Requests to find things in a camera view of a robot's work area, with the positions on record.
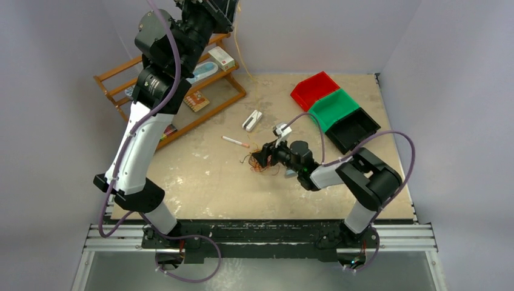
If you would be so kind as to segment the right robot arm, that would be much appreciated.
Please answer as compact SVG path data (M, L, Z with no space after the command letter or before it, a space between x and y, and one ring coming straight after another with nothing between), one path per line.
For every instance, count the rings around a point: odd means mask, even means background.
M404 186L396 170L364 147L331 165L315 161L305 141L269 142L251 156L262 168L281 164L292 170L307 191L345 185L356 199L340 231L341 241L349 247L364 239L378 213Z

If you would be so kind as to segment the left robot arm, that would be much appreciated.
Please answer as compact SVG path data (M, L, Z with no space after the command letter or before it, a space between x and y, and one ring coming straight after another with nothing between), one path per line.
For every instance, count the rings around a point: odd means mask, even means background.
M233 30L236 1L177 1L179 20L149 2L140 20L135 46L143 68L132 93L127 127L108 170L94 185L128 212L140 213L158 230L166 248L179 244L178 221L164 204L165 192L147 172L165 128L191 88L190 79L214 34Z

